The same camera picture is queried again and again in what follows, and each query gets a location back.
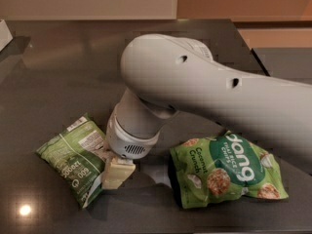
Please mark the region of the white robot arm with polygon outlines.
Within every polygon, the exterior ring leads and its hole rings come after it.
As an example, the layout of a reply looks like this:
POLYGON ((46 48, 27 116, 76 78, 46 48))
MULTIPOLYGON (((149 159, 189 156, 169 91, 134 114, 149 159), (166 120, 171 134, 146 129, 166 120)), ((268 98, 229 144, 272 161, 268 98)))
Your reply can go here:
POLYGON ((312 86, 216 62, 201 42, 161 34, 132 40, 120 62, 127 89, 107 123, 110 148, 140 159, 180 111, 208 118, 312 172, 312 86))

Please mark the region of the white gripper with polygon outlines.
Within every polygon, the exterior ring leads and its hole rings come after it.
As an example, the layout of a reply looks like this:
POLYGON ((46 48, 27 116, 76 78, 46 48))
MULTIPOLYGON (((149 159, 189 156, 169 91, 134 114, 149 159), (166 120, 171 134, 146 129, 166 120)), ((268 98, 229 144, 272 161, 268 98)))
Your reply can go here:
POLYGON ((101 179, 102 188, 105 190, 119 188, 136 169, 132 160, 145 157, 157 143, 158 138, 159 133, 151 138, 131 136, 119 124, 117 108, 114 108, 107 123, 106 140, 112 151, 126 159, 113 157, 105 164, 101 179))

